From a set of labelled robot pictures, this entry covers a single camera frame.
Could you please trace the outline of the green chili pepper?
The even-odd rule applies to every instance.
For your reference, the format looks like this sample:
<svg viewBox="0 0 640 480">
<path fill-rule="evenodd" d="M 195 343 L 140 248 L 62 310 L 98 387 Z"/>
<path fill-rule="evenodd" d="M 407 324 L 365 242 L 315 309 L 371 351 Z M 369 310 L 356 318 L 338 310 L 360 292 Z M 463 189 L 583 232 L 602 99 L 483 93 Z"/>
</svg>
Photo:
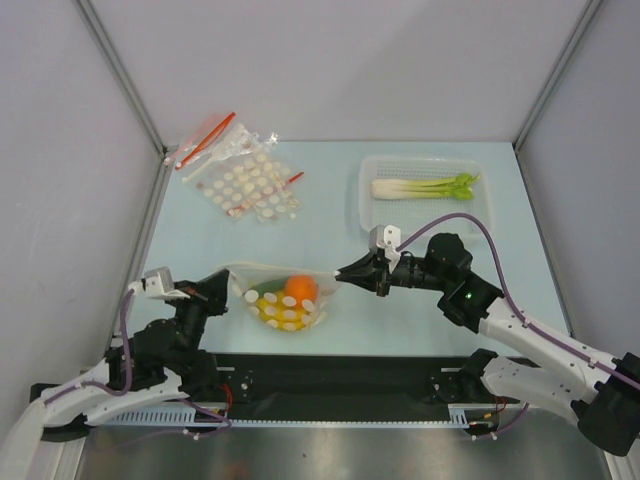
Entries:
<svg viewBox="0 0 640 480">
<path fill-rule="evenodd" d="M 272 278 L 268 280 L 259 281 L 249 287 L 250 290 L 255 290 L 259 296 L 263 296 L 265 293 L 277 294 L 279 291 L 283 291 L 287 284 L 289 277 Z"/>
</svg>

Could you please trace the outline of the orange fruit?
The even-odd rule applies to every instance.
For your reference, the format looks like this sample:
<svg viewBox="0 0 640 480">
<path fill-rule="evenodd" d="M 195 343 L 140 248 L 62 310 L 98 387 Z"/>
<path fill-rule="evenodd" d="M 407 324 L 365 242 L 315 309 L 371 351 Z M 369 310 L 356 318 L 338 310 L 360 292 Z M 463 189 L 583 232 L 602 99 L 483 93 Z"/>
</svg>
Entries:
<svg viewBox="0 0 640 480">
<path fill-rule="evenodd" d="M 318 284 L 309 275 L 292 275 L 284 286 L 284 294 L 295 301 L 295 305 L 300 307 L 305 300 L 315 302 L 318 297 Z"/>
</svg>

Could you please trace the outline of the yellow banana bunch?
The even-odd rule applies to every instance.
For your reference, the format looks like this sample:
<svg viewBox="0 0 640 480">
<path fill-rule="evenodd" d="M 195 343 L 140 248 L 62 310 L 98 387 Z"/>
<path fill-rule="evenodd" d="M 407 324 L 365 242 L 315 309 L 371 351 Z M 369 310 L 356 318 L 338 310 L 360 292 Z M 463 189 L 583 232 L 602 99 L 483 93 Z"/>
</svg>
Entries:
<svg viewBox="0 0 640 480">
<path fill-rule="evenodd" d="M 283 291 L 277 294 L 265 293 L 259 296 L 255 290 L 243 295 L 249 313 L 262 324 L 287 333 L 308 330 L 322 323 L 327 314 L 315 307 L 313 302 L 305 300 L 298 307 L 291 297 Z"/>
</svg>

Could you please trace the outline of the clear dotted zip bag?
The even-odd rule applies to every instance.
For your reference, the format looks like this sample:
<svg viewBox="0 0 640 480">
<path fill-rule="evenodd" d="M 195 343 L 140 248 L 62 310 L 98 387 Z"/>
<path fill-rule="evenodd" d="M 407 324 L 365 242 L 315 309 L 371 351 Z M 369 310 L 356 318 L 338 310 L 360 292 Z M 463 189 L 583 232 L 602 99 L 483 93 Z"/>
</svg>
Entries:
<svg viewBox="0 0 640 480">
<path fill-rule="evenodd" d="M 228 264 L 231 292 L 248 314 L 280 332 L 310 330 L 327 317 L 339 284 L 331 272 L 254 262 Z"/>
</svg>

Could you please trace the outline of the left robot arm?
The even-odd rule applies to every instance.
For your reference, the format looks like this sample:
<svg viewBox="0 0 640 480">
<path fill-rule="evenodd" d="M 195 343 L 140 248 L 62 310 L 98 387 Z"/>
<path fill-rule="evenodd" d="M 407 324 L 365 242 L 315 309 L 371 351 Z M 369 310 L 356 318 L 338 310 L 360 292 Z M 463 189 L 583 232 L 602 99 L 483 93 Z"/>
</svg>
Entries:
<svg viewBox="0 0 640 480">
<path fill-rule="evenodd" d="M 229 400 L 215 354 L 200 346 L 207 321 L 228 311 L 229 276 L 222 268 L 198 281 L 173 281 L 161 267 L 131 282 L 120 307 L 120 345 L 73 380 L 33 386 L 31 401 L 44 413 L 37 439 L 80 439 L 120 414 L 165 401 L 209 401 L 217 394 Z M 160 300 L 174 313 L 129 334 L 127 311 L 137 296 Z"/>
</svg>

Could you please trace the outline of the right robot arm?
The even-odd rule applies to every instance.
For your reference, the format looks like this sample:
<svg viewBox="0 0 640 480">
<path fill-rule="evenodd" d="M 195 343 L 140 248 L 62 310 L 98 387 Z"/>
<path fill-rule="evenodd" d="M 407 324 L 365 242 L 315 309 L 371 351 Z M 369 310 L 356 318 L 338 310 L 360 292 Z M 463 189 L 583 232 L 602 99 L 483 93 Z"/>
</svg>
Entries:
<svg viewBox="0 0 640 480">
<path fill-rule="evenodd" d="M 437 307 L 453 324 L 500 342 L 529 360 L 519 366 L 491 351 L 469 359 L 461 376 L 473 401 L 491 394 L 558 415 L 601 450 L 627 455 L 639 438 L 639 358 L 598 350 L 528 316 L 471 269 L 472 255 L 456 234 L 440 233 L 424 256 L 400 253 L 374 237 L 368 253 L 335 273 L 337 281 L 380 297 L 393 287 L 438 291 Z"/>
</svg>

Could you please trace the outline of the dotted zip bag red slider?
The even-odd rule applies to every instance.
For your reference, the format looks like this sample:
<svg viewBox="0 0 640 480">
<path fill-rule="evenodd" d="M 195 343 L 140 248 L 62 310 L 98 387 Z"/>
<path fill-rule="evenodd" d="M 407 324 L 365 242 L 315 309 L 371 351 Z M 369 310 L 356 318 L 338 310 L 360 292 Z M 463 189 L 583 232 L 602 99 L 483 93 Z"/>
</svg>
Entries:
<svg viewBox="0 0 640 480">
<path fill-rule="evenodd" d="M 300 209 L 293 185 L 304 172 L 276 155 L 278 143 L 275 134 L 263 140 L 236 124 L 179 170 L 179 178 L 232 220 L 251 214 L 264 224 L 293 220 Z"/>
</svg>

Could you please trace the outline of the clear zip bag red zipper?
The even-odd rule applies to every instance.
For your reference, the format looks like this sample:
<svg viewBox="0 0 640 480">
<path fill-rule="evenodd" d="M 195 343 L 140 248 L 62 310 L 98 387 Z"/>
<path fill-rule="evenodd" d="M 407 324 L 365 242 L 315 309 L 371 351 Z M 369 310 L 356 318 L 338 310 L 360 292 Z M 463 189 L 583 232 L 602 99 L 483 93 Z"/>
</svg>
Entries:
<svg viewBox="0 0 640 480">
<path fill-rule="evenodd" d="M 178 148 L 167 156 L 163 165 L 179 171 L 195 162 L 225 132 L 236 113 L 210 115 Z"/>
</svg>

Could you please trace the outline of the white perforated plastic basket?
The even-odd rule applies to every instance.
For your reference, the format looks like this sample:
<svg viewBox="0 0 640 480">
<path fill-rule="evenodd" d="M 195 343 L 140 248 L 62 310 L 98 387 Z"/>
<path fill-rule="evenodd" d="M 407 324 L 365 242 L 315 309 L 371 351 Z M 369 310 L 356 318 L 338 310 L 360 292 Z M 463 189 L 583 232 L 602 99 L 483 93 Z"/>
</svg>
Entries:
<svg viewBox="0 0 640 480">
<path fill-rule="evenodd" d="M 437 179 L 462 173 L 479 176 L 472 186 L 472 200 L 453 198 L 379 200 L 371 195 L 376 179 Z M 481 165 L 470 159 L 447 157 L 403 157 L 372 155 L 360 167 L 358 187 L 360 226 L 369 231 L 377 225 L 395 225 L 407 239 L 425 224 L 451 213 L 466 213 L 478 218 L 487 229 L 494 224 L 494 209 L 489 183 Z"/>
</svg>

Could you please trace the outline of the green onion stalk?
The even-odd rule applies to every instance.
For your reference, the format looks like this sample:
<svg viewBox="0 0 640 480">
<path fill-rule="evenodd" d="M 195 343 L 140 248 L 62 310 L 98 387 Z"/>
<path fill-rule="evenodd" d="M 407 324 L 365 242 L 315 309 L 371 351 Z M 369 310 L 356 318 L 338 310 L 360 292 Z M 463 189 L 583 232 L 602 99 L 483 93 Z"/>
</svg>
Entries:
<svg viewBox="0 0 640 480">
<path fill-rule="evenodd" d="M 453 198 L 472 200 L 472 186 L 479 179 L 469 173 L 437 179 L 376 179 L 371 183 L 371 195 L 379 200 L 410 200 Z"/>
</svg>

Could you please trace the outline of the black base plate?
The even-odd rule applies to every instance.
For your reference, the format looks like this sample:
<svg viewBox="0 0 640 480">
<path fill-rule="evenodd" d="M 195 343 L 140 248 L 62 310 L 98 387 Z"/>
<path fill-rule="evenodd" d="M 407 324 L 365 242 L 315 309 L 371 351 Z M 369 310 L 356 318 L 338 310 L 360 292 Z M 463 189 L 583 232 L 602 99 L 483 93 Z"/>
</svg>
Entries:
<svg viewBox="0 0 640 480">
<path fill-rule="evenodd" d="M 517 401 L 489 393 L 480 383 L 477 371 L 469 366 L 471 356 L 467 359 L 267 354 L 215 356 L 231 398 L 225 400 L 217 394 L 209 401 L 192 402 L 220 402 L 229 415 L 237 406 L 257 412 L 293 408 L 312 412 L 338 409 L 369 413 L 418 412 L 422 405 L 504 406 Z"/>
</svg>

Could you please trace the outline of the aluminium frame rail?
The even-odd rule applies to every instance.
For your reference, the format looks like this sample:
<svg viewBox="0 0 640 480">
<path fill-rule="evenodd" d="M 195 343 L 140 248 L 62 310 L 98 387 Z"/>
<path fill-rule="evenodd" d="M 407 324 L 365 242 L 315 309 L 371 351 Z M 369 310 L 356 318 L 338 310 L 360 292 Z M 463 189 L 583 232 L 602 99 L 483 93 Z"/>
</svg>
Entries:
<svg viewBox="0 0 640 480">
<path fill-rule="evenodd" d="M 141 126 L 145 137 L 154 151 L 163 158 L 166 154 L 165 144 L 93 2 L 89 0 L 73 0 L 72 4 L 95 43 L 106 67 L 113 76 L 124 100 Z"/>
</svg>

